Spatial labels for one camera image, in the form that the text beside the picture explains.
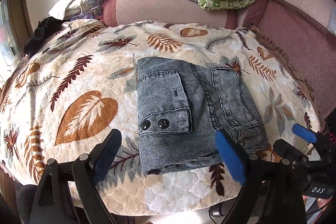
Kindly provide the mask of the grey-blue denim pants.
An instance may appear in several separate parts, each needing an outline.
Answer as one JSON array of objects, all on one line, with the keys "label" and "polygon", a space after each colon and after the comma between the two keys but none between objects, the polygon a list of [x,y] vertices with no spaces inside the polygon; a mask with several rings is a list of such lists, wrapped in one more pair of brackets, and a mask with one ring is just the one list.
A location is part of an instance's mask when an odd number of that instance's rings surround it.
[{"label": "grey-blue denim pants", "polygon": [[146,57],[137,63],[139,156],[144,174],[180,172],[222,162],[222,130],[248,153],[268,140],[260,113],[232,69]]}]

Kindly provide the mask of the black garment on sofa end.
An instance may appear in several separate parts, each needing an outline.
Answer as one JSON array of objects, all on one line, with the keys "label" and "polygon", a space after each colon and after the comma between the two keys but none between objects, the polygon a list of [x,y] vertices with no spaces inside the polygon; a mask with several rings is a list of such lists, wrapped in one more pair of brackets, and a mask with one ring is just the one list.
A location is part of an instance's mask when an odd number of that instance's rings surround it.
[{"label": "black garment on sofa end", "polygon": [[33,35],[25,45],[23,53],[28,55],[29,58],[33,57],[33,55],[41,49],[45,40],[62,29],[62,24],[64,22],[66,22],[66,20],[56,19],[52,16],[40,21],[37,28],[35,28]]}]

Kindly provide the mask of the purple printed packet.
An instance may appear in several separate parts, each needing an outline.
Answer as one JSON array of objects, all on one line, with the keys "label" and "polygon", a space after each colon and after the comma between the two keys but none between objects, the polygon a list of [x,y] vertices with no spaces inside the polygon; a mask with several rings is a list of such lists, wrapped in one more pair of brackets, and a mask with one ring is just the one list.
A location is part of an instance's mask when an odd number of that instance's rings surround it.
[{"label": "purple printed packet", "polygon": [[102,11],[101,11],[101,7],[97,6],[94,7],[82,14],[78,14],[73,16],[70,21],[74,21],[74,20],[79,20],[79,19],[97,19],[97,20],[102,20]]}]

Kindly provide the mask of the cream pillow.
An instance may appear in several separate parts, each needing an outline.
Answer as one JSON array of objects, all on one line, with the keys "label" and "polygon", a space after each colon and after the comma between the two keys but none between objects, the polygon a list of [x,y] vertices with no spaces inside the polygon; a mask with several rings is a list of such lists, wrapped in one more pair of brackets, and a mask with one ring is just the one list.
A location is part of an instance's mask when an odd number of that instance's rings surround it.
[{"label": "cream pillow", "polygon": [[60,0],[49,11],[49,16],[55,19],[69,19],[92,9],[94,2],[88,0]]}]

